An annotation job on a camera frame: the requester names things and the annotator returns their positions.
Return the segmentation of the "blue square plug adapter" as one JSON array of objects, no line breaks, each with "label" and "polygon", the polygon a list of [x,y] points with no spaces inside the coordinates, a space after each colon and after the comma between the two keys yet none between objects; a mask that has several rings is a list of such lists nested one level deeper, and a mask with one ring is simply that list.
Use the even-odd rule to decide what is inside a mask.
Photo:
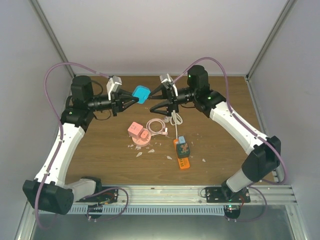
[{"label": "blue square plug adapter", "polygon": [[149,88],[142,86],[142,85],[138,85],[133,93],[132,96],[138,98],[138,104],[143,104],[149,97],[151,91]]}]

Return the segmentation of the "pink cube socket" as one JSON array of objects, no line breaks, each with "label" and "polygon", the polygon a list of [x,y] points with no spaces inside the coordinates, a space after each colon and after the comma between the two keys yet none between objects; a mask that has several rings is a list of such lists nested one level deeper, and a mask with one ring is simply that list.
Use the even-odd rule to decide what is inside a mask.
[{"label": "pink cube socket", "polygon": [[143,130],[144,130],[144,127],[135,121],[133,121],[132,124],[127,129],[129,136],[135,139],[138,139],[140,137]]}]

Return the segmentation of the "small pink usb charger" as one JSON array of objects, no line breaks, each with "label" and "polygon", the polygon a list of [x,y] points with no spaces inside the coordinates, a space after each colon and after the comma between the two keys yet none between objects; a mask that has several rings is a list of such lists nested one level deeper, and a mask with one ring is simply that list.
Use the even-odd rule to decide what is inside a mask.
[{"label": "small pink usb charger", "polygon": [[143,130],[143,132],[140,134],[140,139],[142,141],[147,141],[149,138],[149,131],[148,130]]}]

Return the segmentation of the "pink round socket base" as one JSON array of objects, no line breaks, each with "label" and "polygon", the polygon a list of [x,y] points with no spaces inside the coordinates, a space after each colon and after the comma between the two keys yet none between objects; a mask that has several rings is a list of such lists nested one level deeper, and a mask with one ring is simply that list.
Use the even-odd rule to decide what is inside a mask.
[{"label": "pink round socket base", "polygon": [[134,138],[134,137],[132,137],[132,141],[133,141],[133,143],[136,145],[136,146],[138,146],[138,147],[145,147],[145,146],[147,146],[149,143],[150,143],[150,141],[151,141],[151,133],[149,132],[149,137],[148,137],[148,139],[147,139],[147,141],[142,141],[141,139],[140,139],[140,136],[139,136],[139,138]]}]

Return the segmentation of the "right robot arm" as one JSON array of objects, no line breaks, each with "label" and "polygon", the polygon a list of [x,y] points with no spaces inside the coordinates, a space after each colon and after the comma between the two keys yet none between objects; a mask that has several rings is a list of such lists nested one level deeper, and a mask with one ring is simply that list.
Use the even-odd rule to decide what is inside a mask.
[{"label": "right robot arm", "polygon": [[223,127],[243,148],[247,158],[240,170],[221,184],[221,196],[228,203],[234,202],[247,186],[262,180],[279,167],[281,141],[268,137],[245,121],[219,92],[212,90],[209,75],[201,65],[187,71],[187,87],[177,88],[169,75],[160,76],[161,84],[154,89],[149,99],[162,102],[150,112],[171,116],[178,112],[179,105],[193,103],[207,118]]}]

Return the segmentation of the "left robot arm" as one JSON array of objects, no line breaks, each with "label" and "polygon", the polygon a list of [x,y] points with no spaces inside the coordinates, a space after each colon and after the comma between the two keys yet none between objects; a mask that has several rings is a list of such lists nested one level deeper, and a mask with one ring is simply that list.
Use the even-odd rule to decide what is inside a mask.
[{"label": "left robot arm", "polygon": [[132,93],[122,90],[120,77],[107,83],[107,94],[94,94],[93,80],[86,75],[73,78],[72,105],[58,117],[59,130],[43,167],[33,180],[26,180],[22,190],[35,210],[67,214],[73,203],[88,198],[98,202],[103,197],[99,178],[85,176],[66,184],[66,175],[75,150],[88,130],[95,112],[110,110],[113,116],[139,101]]}]

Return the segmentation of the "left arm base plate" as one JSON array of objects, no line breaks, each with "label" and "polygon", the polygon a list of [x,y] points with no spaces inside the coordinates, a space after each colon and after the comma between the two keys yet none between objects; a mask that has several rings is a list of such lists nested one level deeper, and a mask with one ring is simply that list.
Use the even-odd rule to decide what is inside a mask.
[{"label": "left arm base plate", "polygon": [[78,200],[77,203],[98,203],[102,205],[112,204],[118,201],[118,193],[118,189],[111,189],[94,197],[82,198]]}]

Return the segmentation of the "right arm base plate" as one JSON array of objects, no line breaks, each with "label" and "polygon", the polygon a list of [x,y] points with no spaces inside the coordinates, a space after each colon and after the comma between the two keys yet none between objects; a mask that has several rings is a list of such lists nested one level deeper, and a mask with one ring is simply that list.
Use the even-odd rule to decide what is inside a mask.
[{"label": "right arm base plate", "polygon": [[250,203],[249,190],[244,187],[238,192],[226,191],[221,186],[207,186],[204,188],[207,203]]}]

